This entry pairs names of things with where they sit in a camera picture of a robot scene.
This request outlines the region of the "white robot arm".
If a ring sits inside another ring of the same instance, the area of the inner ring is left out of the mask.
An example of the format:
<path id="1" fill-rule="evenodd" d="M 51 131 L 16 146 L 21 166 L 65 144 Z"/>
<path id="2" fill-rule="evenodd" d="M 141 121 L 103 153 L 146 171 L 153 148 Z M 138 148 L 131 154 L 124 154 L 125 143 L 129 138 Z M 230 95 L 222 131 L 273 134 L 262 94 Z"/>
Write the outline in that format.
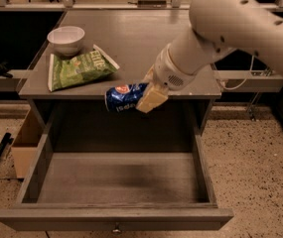
<path id="1" fill-rule="evenodd" d="M 170 90 L 191 83 L 200 69 L 235 50 L 261 60 L 283 76 L 283 18 L 256 0 L 192 0 L 189 26 L 158 54 L 136 108 L 148 113 Z"/>

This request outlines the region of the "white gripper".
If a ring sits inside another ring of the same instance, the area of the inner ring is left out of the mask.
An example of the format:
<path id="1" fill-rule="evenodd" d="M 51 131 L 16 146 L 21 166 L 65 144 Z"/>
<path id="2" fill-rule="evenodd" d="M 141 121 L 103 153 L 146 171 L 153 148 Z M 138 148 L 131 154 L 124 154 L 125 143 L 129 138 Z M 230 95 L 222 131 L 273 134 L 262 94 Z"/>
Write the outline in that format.
<path id="1" fill-rule="evenodd" d="M 143 113 L 148 113 L 167 101 L 169 89 L 183 89 L 196 76 L 186 74 L 177 68 L 169 54 L 169 47 L 170 45 L 167 45 L 161 50 L 154 65 L 149 68 L 142 79 L 143 83 L 149 83 L 136 105 L 136 109 Z"/>

